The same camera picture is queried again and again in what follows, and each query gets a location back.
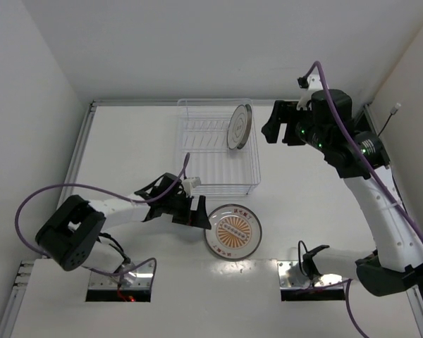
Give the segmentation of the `green rimmed white plate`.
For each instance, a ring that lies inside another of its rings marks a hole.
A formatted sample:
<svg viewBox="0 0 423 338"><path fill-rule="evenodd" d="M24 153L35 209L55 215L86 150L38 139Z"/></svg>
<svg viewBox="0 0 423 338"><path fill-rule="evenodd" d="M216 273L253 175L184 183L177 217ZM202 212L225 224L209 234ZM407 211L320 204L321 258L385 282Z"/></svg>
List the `green rimmed white plate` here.
<svg viewBox="0 0 423 338"><path fill-rule="evenodd" d="M242 149L245 146L245 128L247 112L245 104L239 105L230 119L227 131L227 145L230 150Z"/></svg>

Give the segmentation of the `blue rimmed white plate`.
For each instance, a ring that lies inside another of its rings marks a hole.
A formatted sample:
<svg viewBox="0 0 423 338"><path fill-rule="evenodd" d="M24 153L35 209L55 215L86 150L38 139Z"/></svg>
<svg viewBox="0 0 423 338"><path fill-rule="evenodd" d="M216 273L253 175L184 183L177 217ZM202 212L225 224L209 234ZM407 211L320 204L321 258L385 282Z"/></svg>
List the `blue rimmed white plate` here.
<svg viewBox="0 0 423 338"><path fill-rule="evenodd" d="M252 123L253 123L253 111L250 104L245 104L246 112L247 112L247 125L245 128L245 137L244 141L245 144L247 144L248 139L250 138L250 133L252 129Z"/></svg>

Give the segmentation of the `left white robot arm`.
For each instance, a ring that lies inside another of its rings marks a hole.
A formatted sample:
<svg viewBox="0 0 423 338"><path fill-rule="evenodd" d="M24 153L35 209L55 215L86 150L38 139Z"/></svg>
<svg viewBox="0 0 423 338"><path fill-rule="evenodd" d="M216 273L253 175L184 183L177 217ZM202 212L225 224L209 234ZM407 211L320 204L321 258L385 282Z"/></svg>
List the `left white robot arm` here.
<svg viewBox="0 0 423 338"><path fill-rule="evenodd" d="M112 227L148 223L168 215L173 224L210 230L205 196L192 196L198 177L182 179L165 173L122 198L87 200L68 197L35 236L36 243L65 271L83 267L109 277L135 269L123 249L100 237Z"/></svg>

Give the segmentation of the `orange sunburst plate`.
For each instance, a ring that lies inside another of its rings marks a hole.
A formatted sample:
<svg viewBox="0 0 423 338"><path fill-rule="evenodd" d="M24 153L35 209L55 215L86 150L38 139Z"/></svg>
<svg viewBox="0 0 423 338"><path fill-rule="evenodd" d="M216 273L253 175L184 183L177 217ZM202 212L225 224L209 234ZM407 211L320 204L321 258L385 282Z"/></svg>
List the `orange sunburst plate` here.
<svg viewBox="0 0 423 338"><path fill-rule="evenodd" d="M249 258L262 241L258 217L240 204L226 204L214 209L208 217L210 230L204 231L205 244L212 254L226 261Z"/></svg>

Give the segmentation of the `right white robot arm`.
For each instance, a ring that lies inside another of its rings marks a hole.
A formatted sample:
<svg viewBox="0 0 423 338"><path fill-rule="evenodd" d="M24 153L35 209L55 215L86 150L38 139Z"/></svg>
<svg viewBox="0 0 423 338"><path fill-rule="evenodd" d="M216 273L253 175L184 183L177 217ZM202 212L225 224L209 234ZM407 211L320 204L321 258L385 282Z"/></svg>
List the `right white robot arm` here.
<svg viewBox="0 0 423 338"><path fill-rule="evenodd" d="M362 253L322 244L302 255L300 272L311 281L327 274L357 280L374 296L404 292L423 277L423 240L407 221L380 138L357 126L345 92L332 89L329 94L313 93L305 108L275 101L262 134L275 144L286 125L284 144L310 145L323 154L358 202L375 249Z"/></svg>

